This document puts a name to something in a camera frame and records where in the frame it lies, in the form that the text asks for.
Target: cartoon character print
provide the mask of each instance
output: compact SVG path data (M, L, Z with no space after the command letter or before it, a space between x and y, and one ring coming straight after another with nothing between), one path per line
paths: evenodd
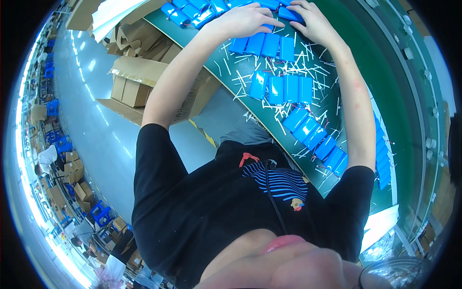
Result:
M268 194L265 167L261 161L243 166L242 176L253 177L263 193ZM300 174L287 170L268 169L268 183L273 197L284 197L282 201L289 201L295 212L300 211L305 205L308 187Z
M293 198L292 203L290 204L294 211L300 211L304 205L305 204L303 203L303 201L299 198Z

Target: green workbench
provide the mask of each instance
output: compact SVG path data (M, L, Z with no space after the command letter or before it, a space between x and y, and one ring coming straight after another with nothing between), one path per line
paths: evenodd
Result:
M324 12L326 17L331 21L333 27L339 32L339 34L345 39L347 44L350 46L353 54L355 55L356 61L358 66L363 74L363 77L366 83L369 85L369 88L374 96L374 99L377 101L379 108L381 109L380 112L382 113L383 119L385 124L387 124L387 113L389 115L393 115L396 118L396 121L404 121L404 116L406 115L406 110L404 106L399 103L400 98L400 91L396 85L394 85L394 76L392 70L387 65L385 58L382 56L380 49L378 48L377 44L373 42L370 38L367 30L360 24L360 22L355 18L355 16L350 13L342 4L327 0L323 1L318 4L320 9ZM176 24L166 19L165 14L160 10L154 11L147 16L145 16L145 20L154 25L156 28L161 30L164 34L170 37L174 42L176 42L181 47L184 47L188 44L188 42L196 35L197 30L191 26L180 28ZM284 30L277 32L280 36L286 36L287 34L290 37L294 37L295 30L289 25L288 21L284 19L280 19L286 27ZM301 42L305 44L313 43L309 39L303 37L301 33L297 32L296 38L296 47L295 47L295 54L300 54L303 51L306 54L306 48L301 44ZM243 92L249 93L249 86L250 83L246 83L246 87L243 89L240 85L239 74L244 77L246 75L250 75L255 70L256 66L259 66L259 70L268 70L265 68L265 59L264 57L260 56L255 65L255 58L253 56L248 57L248 59L244 59L237 56L238 54L230 55L231 53L228 51L228 46L230 41L226 41L224 43L225 48L223 45L218 47L212 55L209 57L207 62L205 63L205 67L214 74L217 79L219 79L223 85L231 91L234 95L243 95ZM317 85L315 88L318 89L314 92L314 95L318 99L313 99L313 103L318 104L318 106L311 105L311 110L313 115L318 117L320 116L325 110L328 112L326 113L327 119L329 121L327 125L327 132L332 133L334 132L333 129L342 130L344 127L343 124L343 116L342 116L342 109L338 111L337 115L337 101L340 97L340 88L338 83L335 83L337 78L337 74L335 68L329 65L322 63L329 62L332 63L330 54L324 51L324 47L320 45L312 45L311 51L308 52L310 54L310 61L308 61L307 57L304 57L304 63L307 68L315 68L316 65L322 67L324 70L317 69L321 73L316 73L311 71L315 79L317 78L318 82L325 84L321 85L323 89L322 93L321 90L318 89ZM303 63L303 56L300 57L298 61L298 66L302 67L301 63ZM275 64L277 67L281 67L283 64ZM244 78L244 81L250 81L249 77ZM396 98L397 103L392 104L395 106L393 111L388 111L387 107L382 107L380 104L380 99L384 100L385 103L389 102L390 96ZM305 173L307 178L312 182L312 184L318 188L319 192L323 197L326 197L328 192L332 189L338 179L332 175L326 180L326 176L321 174L315 169L320 171L324 171L321 168L317 168L317 165L322 165L321 161L314 160L311 161L312 152L307 153L304 157L293 156L294 154L298 154L305 146L299 142L296 143L296 139L291 135L291 133L284 128L281 128L280 124L275 121L275 109L272 108L263 108L262 103L259 100L250 98L248 96L239 97L236 100L242 102L249 111L263 124L263 126L270 132L270 134L277 140L277 142L285 149L285 151L292 156L296 164L301 168L301 170ZM283 118L278 116L278 119L282 122ZM322 126L325 126L327 123L327 119L324 120ZM398 134L405 135L409 132L410 128L405 124L407 121L404 121L404 125L397 126ZM340 136L337 138L338 146L342 148L345 152L347 152L347 146L345 136L345 131L343 130ZM371 210L370 213L374 214L379 212L383 209L389 208L392 206L392 195L391 195L391 187L388 186L383 191L380 191L377 184L375 184L374 191L372 194L371 200Z

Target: black t-shirt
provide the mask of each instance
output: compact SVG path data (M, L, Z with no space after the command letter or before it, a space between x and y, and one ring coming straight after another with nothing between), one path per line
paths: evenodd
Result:
M276 163L268 167L268 182L288 233L355 261L369 213L371 169L348 169L323 199L289 168L277 146L225 141L214 160L188 174L168 131L148 124L138 135L132 214L146 265L179 289L189 289L244 233L264 228L284 235L267 193L266 160Z

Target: hand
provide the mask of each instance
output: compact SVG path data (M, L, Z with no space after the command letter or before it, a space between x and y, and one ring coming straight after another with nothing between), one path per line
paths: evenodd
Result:
M258 32L271 33L263 24L284 27L282 22L273 18L271 10L260 8L259 3L235 7L219 18L207 23L204 28L210 37L219 36L222 40L229 38L250 37Z
M299 30L305 37L324 46L329 51L335 47L345 45L343 39L316 4L308 3L305 0L292 1L290 4L287 9L300 14L305 20L306 27L294 21L291 21L290 25Z

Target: glasses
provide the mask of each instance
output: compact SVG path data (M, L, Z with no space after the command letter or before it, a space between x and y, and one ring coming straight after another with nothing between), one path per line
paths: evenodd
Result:
M359 275L359 289L417 288L431 268L431 261L416 257L393 257L364 268Z

